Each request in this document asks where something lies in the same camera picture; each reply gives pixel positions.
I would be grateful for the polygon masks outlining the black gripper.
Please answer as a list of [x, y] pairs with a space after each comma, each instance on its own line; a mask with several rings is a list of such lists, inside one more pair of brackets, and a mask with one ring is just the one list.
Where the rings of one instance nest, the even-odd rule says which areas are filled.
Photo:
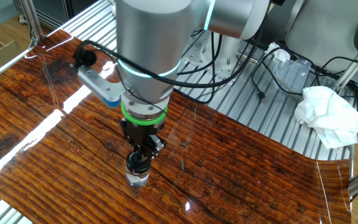
[[119, 122], [124, 139], [133, 145], [133, 151], [137, 159], [143, 159], [144, 149], [146, 148], [146, 156], [149, 159], [155, 159], [166, 146], [167, 142], [158, 137], [157, 134], [164, 128], [165, 119], [157, 124], [139, 125], [124, 118]]

